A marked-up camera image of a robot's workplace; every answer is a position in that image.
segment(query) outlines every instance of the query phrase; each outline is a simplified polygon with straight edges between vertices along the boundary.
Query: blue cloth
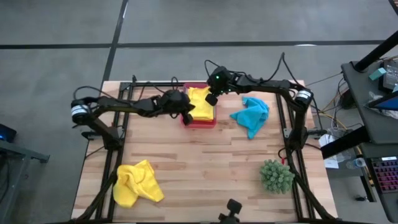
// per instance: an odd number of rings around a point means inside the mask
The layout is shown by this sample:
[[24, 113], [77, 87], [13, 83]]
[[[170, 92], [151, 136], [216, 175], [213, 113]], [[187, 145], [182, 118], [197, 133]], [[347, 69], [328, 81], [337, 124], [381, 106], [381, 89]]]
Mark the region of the blue cloth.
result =
[[248, 139], [253, 139], [268, 119], [269, 108], [265, 102], [254, 97], [243, 97], [246, 109], [231, 114], [238, 124], [248, 129]]

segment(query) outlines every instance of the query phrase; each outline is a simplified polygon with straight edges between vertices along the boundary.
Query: wooden tabletop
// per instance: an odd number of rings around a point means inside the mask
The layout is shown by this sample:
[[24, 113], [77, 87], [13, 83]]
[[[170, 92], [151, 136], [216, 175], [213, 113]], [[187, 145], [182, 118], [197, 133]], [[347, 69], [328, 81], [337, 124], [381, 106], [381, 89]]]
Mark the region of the wooden tabletop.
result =
[[[120, 82], [105, 82], [103, 90], [117, 97]], [[137, 100], [140, 88], [135, 88]], [[143, 98], [161, 94], [146, 87]], [[270, 108], [269, 118], [253, 140], [246, 129], [229, 115], [243, 109], [244, 95], [228, 94], [218, 98], [217, 125], [213, 129], [187, 129], [180, 117], [168, 115], [143, 118], [130, 114], [122, 164], [134, 165], [147, 159], [155, 170], [156, 179], [165, 198], [155, 203], [139, 198], [132, 208], [116, 206], [115, 222], [217, 222], [220, 213], [228, 214], [230, 198], [242, 203], [238, 217], [241, 222], [295, 221], [292, 193], [267, 193], [260, 182], [259, 169], [266, 159], [280, 160], [277, 151], [284, 147], [275, 94], [252, 92], [245, 96], [262, 99]], [[287, 108], [284, 108], [290, 126]], [[111, 125], [114, 113], [100, 118]], [[307, 128], [313, 128], [311, 112]], [[318, 145], [316, 140], [309, 143]], [[87, 153], [103, 145], [102, 140], [90, 141]], [[72, 218], [82, 214], [98, 193], [104, 170], [106, 150], [85, 161]], [[322, 154], [318, 149], [304, 147], [303, 157], [312, 192], [333, 216], [337, 216]], [[303, 193], [300, 198], [307, 214]], [[104, 204], [108, 211], [109, 194]]]

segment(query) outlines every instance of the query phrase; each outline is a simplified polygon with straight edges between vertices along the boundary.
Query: green plant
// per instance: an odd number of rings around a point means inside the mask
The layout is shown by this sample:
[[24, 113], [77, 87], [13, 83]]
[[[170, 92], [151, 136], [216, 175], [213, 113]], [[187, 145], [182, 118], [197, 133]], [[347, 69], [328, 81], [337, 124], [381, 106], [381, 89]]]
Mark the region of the green plant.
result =
[[289, 167], [276, 160], [264, 161], [260, 174], [264, 188], [273, 194], [285, 194], [292, 188], [294, 174], [289, 171]]

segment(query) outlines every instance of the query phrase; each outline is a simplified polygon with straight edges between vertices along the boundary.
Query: yellow cloth in red tray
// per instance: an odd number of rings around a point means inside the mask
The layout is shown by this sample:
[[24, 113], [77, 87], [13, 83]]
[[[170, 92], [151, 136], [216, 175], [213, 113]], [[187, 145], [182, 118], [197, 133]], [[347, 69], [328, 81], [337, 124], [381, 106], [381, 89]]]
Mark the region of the yellow cloth in red tray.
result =
[[214, 107], [205, 100], [209, 94], [209, 87], [206, 88], [189, 88], [188, 97], [190, 104], [195, 108], [189, 112], [195, 121], [213, 121], [214, 120]]
[[118, 167], [118, 181], [113, 187], [113, 199], [122, 207], [131, 208], [138, 196], [159, 202], [163, 192], [155, 180], [155, 172], [148, 160]]

